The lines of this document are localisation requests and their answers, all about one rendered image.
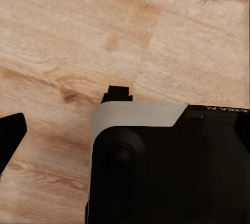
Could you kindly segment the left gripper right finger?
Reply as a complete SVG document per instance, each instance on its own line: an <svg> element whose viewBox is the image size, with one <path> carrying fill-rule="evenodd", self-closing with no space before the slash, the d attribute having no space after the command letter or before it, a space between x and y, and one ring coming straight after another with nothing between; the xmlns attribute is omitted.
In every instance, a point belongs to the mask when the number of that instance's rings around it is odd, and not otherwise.
<svg viewBox="0 0 250 224"><path fill-rule="evenodd" d="M238 113L233 130L250 153L250 114Z"/></svg>

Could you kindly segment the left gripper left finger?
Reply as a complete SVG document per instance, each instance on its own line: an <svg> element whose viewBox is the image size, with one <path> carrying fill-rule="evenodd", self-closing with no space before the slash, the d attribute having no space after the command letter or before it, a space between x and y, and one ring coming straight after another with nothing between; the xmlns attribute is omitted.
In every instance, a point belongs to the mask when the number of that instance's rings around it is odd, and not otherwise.
<svg viewBox="0 0 250 224"><path fill-rule="evenodd" d="M23 113L0 118L0 175L27 133Z"/></svg>

